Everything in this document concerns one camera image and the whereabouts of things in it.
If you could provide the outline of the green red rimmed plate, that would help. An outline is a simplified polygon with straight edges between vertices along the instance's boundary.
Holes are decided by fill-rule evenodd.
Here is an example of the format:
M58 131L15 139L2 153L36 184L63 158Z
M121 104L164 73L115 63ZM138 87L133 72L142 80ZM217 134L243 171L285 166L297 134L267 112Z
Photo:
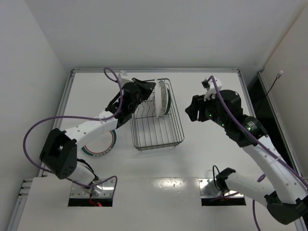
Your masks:
M88 142L81 148L81 151L90 157L101 157L114 148L116 140L116 131L111 130Z
M155 102L155 113L156 117L159 118L162 110L162 96L161 96L161 85L160 81L155 78L155 89L154 89L154 102Z

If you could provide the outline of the white plate with characters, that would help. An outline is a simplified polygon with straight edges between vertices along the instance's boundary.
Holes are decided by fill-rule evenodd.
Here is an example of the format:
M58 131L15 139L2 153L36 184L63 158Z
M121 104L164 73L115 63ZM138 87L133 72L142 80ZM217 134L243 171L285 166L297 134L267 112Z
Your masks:
M159 81L160 86L160 94L161 94L161 109L159 112L159 116L162 117L165 115L167 111L167 103L168 103L168 94L167 94L167 88L164 81Z

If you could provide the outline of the blue patterned green plate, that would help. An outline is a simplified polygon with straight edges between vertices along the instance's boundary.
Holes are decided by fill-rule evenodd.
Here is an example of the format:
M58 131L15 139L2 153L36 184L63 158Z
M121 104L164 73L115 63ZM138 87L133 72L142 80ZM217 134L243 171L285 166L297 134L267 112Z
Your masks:
M171 107L171 94L170 94L170 90L167 89L167 107L166 107L165 115L169 113L170 107Z

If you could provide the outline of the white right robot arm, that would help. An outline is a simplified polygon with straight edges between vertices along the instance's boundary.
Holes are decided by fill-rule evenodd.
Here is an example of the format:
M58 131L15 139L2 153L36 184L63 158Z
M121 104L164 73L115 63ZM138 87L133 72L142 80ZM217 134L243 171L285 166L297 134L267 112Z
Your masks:
M262 124L243 113L239 94L232 90L221 90L220 94L230 113L215 94L208 99L203 95L193 96L185 112L191 121L211 120L221 126L226 135L252 157L269 183L253 181L228 167L206 185L208 196L219 199L229 191L244 194L266 207L272 217L284 225L307 215L307 186L275 150Z

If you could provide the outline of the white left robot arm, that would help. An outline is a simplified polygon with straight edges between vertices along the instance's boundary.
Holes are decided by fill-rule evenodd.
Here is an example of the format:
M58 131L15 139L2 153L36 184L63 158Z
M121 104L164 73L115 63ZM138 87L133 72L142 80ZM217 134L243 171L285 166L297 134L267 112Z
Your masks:
M150 97L155 86L155 82L133 78L98 116L66 130L53 129L45 141L40 160L61 180L71 180L86 189L97 184L99 178L78 160L78 151L93 139L127 123L138 106Z

